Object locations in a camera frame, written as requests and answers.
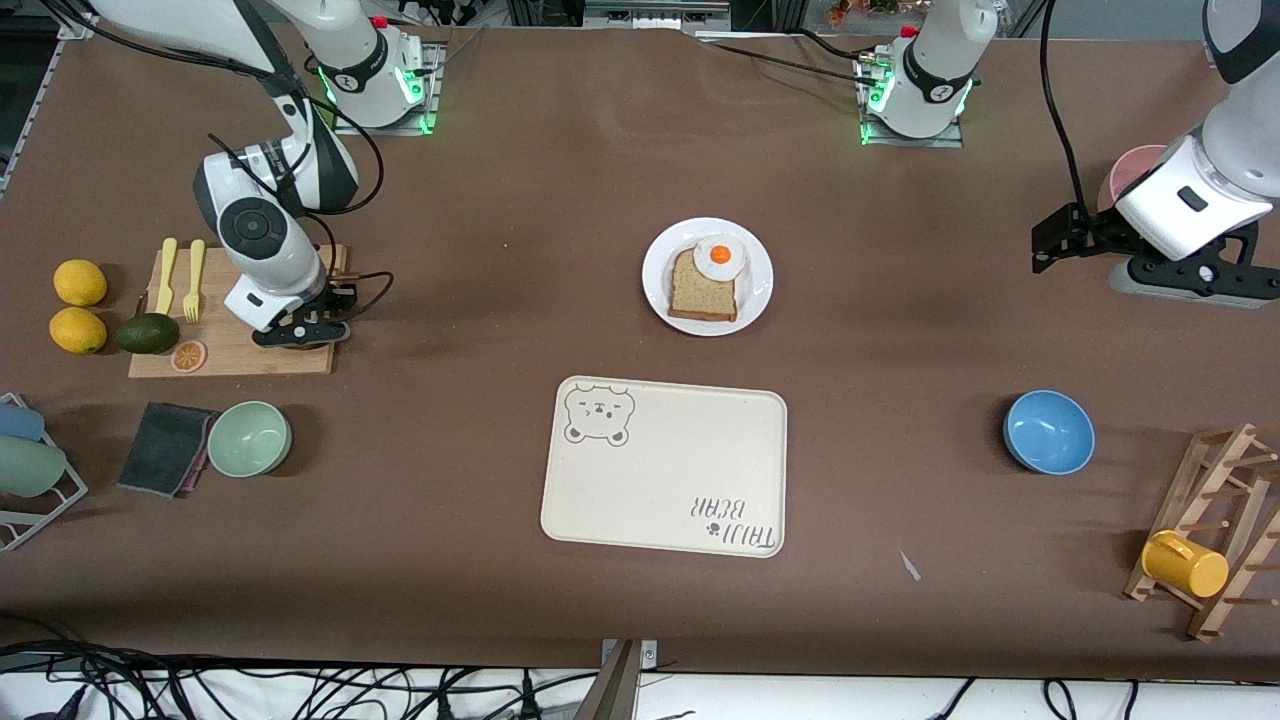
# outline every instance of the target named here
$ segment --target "yellow mug handle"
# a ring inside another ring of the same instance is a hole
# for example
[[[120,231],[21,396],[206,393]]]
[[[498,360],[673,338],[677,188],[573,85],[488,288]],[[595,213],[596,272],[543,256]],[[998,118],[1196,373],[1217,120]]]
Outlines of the yellow mug handle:
[[[1172,533],[1169,534],[1162,533],[1157,536],[1155,539],[1157,539],[1161,544],[1164,544],[1169,550],[1172,550],[1178,555],[1181,555],[1187,560],[1196,557],[1196,552],[1190,547],[1188,547],[1181,538],[1179,538]]]

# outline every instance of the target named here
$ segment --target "white plate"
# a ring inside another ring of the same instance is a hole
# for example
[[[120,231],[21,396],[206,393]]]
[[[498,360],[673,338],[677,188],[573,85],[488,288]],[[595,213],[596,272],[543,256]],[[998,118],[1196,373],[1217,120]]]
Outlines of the white plate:
[[[556,393],[543,532],[772,557],[786,478],[787,405],[772,392],[572,377]]]
[[[676,266],[676,255],[698,245],[699,240],[719,233],[736,237],[746,247],[746,268],[733,287],[737,319],[732,323],[717,323],[667,315],[667,310],[671,310],[671,270]],[[662,231],[645,252],[640,277],[644,281],[644,295],[649,299],[649,306],[659,318],[677,331],[703,337],[736,333],[750,325],[760,313],[764,313],[769,297],[773,296],[773,263],[769,261],[769,254],[760,243],[760,238],[742,225],[719,218],[692,218]]]

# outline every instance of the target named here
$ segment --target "blue bowl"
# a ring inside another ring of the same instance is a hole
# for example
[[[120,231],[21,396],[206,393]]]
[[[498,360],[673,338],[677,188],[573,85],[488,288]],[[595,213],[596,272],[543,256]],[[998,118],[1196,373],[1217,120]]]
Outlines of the blue bowl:
[[[1037,389],[1009,409],[1005,445],[1037,473],[1069,475],[1093,457],[1093,423],[1079,402],[1061,392]]]

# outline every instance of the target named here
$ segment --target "fried egg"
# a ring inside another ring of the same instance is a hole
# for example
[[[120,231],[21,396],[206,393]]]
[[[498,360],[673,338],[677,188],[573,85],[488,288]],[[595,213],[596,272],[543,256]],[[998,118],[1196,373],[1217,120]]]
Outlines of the fried egg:
[[[694,246],[698,272],[716,282],[730,282],[746,266],[746,247],[731,234],[712,234]]]

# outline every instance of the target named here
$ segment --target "white paper scrap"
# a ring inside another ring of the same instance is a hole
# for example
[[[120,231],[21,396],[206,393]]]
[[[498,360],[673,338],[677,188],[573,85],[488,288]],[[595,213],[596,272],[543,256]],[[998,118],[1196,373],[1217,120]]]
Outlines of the white paper scrap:
[[[910,573],[911,577],[915,578],[915,582],[919,583],[920,582],[920,571],[915,569],[915,565],[911,565],[911,561],[906,559],[906,553],[905,552],[902,552],[900,550],[900,551],[897,551],[897,553],[902,556],[902,565],[906,565],[906,571]]]

